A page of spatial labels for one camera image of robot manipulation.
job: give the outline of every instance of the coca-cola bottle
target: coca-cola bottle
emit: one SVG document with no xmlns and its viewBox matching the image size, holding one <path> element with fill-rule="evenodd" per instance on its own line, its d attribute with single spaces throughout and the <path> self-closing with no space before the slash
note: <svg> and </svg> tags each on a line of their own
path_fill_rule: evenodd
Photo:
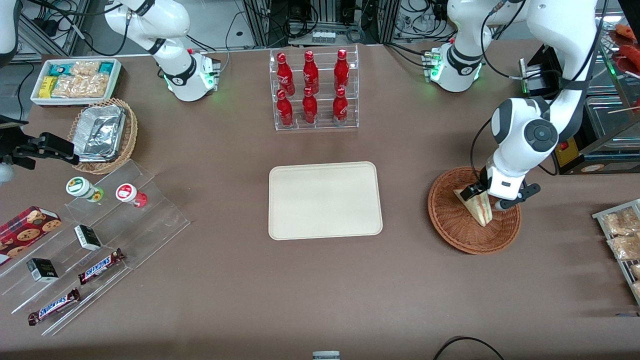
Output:
<svg viewBox="0 0 640 360">
<path fill-rule="evenodd" d="M 315 124 L 318 116 L 318 101 L 310 86 L 305 88 L 305 98 L 302 99 L 302 107 L 305 109 L 305 121 L 307 124 Z"/>
<path fill-rule="evenodd" d="M 349 64 L 347 63 L 347 51 L 345 49 L 338 50 L 338 61 L 333 68 L 334 82 L 336 91 L 342 86 L 347 88 L 349 85 Z"/>
<path fill-rule="evenodd" d="M 278 89 L 276 93 L 278 96 L 278 102 L 276 107 L 278 108 L 278 115 L 280 116 L 280 122 L 284 127 L 293 126 L 293 108 L 291 102 L 287 99 L 287 93 L 284 90 Z"/>
<path fill-rule="evenodd" d="M 333 123 L 336 126 L 343 126 L 347 122 L 347 106 L 349 102 L 344 97 L 344 88 L 340 87 L 335 92 L 335 99 L 333 100 Z"/>
<path fill-rule="evenodd" d="M 287 56 L 284 53 L 278 53 L 278 82 L 280 88 L 284 89 L 287 96 L 293 96 L 296 93 L 296 87 L 293 85 L 293 71 L 287 64 Z"/>
<path fill-rule="evenodd" d="M 305 86 L 311 88 L 314 94 L 320 91 L 320 78 L 318 75 L 318 65 L 314 61 L 314 52 L 309 50 L 305 51 L 305 67 L 302 69 L 302 74 L 305 77 Z"/>
</svg>

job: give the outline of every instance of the small black box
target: small black box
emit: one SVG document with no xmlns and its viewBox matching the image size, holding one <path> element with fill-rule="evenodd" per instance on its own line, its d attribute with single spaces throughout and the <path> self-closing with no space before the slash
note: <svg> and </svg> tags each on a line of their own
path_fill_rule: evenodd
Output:
<svg viewBox="0 0 640 360">
<path fill-rule="evenodd" d="M 27 267 L 35 281 L 54 282 L 58 280 L 58 274 L 50 260 L 33 258 L 27 261 Z"/>
<path fill-rule="evenodd" d="M 87 250 L 98 251 L 102 247 L 98 236 L 95 234 L 95 231 L 91 227 L 87 225 L 78 225 L 74 229 L 76 232 L 76 237 L 78 241 L 80 241 L 80 246 Z"/>
</svg>

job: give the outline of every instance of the snickers bar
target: snickers bar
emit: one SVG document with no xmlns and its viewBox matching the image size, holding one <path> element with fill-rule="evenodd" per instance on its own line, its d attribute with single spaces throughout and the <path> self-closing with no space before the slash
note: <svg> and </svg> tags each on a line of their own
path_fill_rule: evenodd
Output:
<svg viewBox="0 0 640 360">
<path fill-rule="evenodd" d="M 47 316 L 59 311 L 63 307 L 73 303 L 80 302 L 80 292 L 78 289 L 74 288 L 70 293 L 61 297 L 60 299 L 52 302 L 47 307 L 43 307 L 40 311 L 35 311 L 29 314 L 29 326 L 34 326 L 35 324 L 44 320 Z"/>
<path fill-rule="evenodd" d="M 105 270 L 115 265 L 118 261 L 120 261 L 121 259 L 124 259 L 124 257 L 125 257 L 124 254 L 122 254 L 122 251 L 120 250 L 120 248 L 118 248 L 117 250 L 112 252 L 109 256 L 104 258 L 101 262 L 91 266 L 89 270 L 78 275 L 78 278 L 80 278 L 80 285 L 84 285 L 88 283 L 93 278 L 97 277 L 98 275 L 102 274 Z"/>
</svg>

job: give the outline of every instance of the brown table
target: brown table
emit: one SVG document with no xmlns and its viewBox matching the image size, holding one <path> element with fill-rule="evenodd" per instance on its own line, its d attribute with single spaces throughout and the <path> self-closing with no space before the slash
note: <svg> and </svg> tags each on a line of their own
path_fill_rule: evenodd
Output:
<svg viewBox="0 0 640 360">
<path fill-rule="evenodd" d="M 516 74 L 517 59 L 538 47 L 500 41 L 488 54 Z M 469 91 L 450 94 L 388 49 L 360 46 L 360 129 L 281 134 L 267 57 L 234 53 L 220 90 L 194 103 L 167 91 L 151 57 L 121 58 L 119 95 L 140 122 L 133 158 L 193 223 L 53 337 L 27 336 L 26 319 L 0 304 L 0 358 L 300 360 L 336 349 L 345 360 L 430 359 L 455 335 L 507 359 L 640 356 L 640 319 L 613 316 L 636 309 L 633 298 L 590 217 L 637 198 L 636 175 L 534 169 L 528 180 L 543 190 L 522 206 L 516 242 L 466 255 L 436 234 L 426 194 L 442 172 L 468 165 L 473 135 L 518 82 L 483 69 Z M 77 112 L 34 106 L 27 131 L 65 136 Z M 478 162 L 494 148 L 486 131 Z M 382 233 L 273 241 L 269 171 L 342 161 L 377 166 Z M 0 221 L 30 205 L 57 209 L 79 174 L 55 160 L 18 168 L 0 188 Z M 461 343 L 441 359 L 474 352 L 493 359 Z"/>
</svg>

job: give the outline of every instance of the wicker basket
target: wicker basket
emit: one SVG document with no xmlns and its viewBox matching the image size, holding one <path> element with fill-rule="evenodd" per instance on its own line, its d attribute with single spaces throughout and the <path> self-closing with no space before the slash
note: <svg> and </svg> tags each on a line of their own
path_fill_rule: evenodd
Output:
<svg viewBox="0 0 640 360">
<path fill-rule="evenodd" d="M 493 210 L 493 220 L 480 226 L 453 193 L 476 181 L 471 167 L 451 169 L 431 185 L 427 207 L 438 233 L 453 247 L 469 254 L 492 254 L 504 250 L 520 231 L 520 206 L 507 211 Z M 489 196 L 494 204 L 497 198 Z"/>
<path fill-rule="evenodd" d="M 110 163 L 79 163 L 74 166 L 76 170 L 80 170 L 82 172 L 89 172 L 94 175 L 104 175 L 108 174 L 117 168 L 121 167 L 133 153 L 133 148 L 136 146 L 136 136 L 138 135 L 138 120 L 136 119 L 136 114 L 131 111 L 129 105 L 126 102 L 120 99 L 109 99 L 106 101 L 96 102 L 89 107 L 98 107 L 98 106 L 108 106 L 108 105 L 118 105 L 127 111 L 127 118 L 125 119 L 125 127 L 122 131 L 122 139 L 120 141 L 120 154 L 116 158 L 116 160 Z M 76 116 L 76 120 L 73 125 L 71 125 L 71 131 L 67 136 L 67 139 L 71 141 L 76 133 L 76 126 L 78 125 L 78 120 L 80 120 L 80 115 Z"/>
</svg>

